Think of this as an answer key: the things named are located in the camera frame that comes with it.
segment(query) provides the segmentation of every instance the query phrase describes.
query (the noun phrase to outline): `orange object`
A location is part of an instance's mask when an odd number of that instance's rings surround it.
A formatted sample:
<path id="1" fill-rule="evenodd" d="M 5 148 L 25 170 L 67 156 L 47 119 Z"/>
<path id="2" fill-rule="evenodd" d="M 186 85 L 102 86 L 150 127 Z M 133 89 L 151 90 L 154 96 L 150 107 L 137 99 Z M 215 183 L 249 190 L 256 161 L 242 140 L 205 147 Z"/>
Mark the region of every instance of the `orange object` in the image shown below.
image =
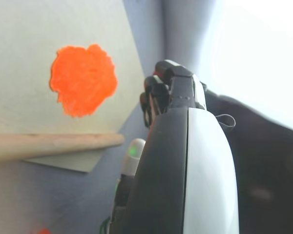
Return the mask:
<path id="1" fill-rule="evenodd" d="M 51 232 L 48 229 L 44 228 L 39 232 L 39 234 L 51 234 Z"/>
<path id="2" fill-rule="evenodd" d="M 73 117 L 92 114 L 117 87 L 115 66 L 97 44 L 67 46 L 52 65 L 50 87 L 59 93 L 64 111 Z"/>

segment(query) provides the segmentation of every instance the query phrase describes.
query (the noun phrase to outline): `robotic arm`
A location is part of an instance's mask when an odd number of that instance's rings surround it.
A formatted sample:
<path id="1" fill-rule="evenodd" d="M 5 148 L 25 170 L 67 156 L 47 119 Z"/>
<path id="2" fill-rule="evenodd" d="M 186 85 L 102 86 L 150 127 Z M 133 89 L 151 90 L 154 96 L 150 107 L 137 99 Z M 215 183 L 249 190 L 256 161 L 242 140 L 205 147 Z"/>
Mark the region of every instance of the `robotic arm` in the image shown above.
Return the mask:
<path id="1" fill-rule="evenodd" d="M 235 169 L 223 132 L 234 119 L 221 116 L 227 121 L 219 124 L 196 75 L 170 60 L 145 79 L 140 102 L 150 131 L 135 176 L 120 183 L 109 233 L 238 234 Z"/>

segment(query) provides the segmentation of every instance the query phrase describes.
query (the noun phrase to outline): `bright white light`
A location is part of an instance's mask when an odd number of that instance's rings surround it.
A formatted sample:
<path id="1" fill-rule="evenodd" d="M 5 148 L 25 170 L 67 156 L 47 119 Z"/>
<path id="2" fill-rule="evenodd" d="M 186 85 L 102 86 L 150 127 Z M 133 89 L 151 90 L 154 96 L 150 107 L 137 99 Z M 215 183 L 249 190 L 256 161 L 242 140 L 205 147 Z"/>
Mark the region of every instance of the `bright white light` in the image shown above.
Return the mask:
<path id="1" fill-rule="evenodd" d="M 200 61 L 216 92 L 293 128 L 293 1 L 219 1 Z"/>

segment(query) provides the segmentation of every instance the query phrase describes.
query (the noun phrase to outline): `beige board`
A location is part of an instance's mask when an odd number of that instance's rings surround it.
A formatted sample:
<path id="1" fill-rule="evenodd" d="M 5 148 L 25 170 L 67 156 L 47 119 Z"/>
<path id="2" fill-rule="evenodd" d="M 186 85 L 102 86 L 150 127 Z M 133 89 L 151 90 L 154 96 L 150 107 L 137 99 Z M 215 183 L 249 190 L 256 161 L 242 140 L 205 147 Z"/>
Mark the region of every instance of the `beige board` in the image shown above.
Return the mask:
<path id="1" fill-rule="evenodd" d="M 97 43 L 116 65 L 119 85 L 91 116 L 72 118 L 49 88 L 56 51 Z M 0 134 L 119 131 L 142 92 L 143 72 L 121 0 L 0 1 Z M 31 159 L 89 172 L 102 151 Z"/>

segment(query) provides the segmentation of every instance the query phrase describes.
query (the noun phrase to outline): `wooden stick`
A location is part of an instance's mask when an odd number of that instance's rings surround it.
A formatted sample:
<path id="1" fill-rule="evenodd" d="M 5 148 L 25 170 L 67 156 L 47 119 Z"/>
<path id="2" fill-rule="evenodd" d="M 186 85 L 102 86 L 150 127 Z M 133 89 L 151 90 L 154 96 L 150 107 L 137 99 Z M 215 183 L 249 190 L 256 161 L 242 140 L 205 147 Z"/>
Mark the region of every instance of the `wooden stick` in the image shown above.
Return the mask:
<path id="1" fill-rule="evenodd" d="M 121 145 L 121 134 L 0 134 L 0 162 Z"/>

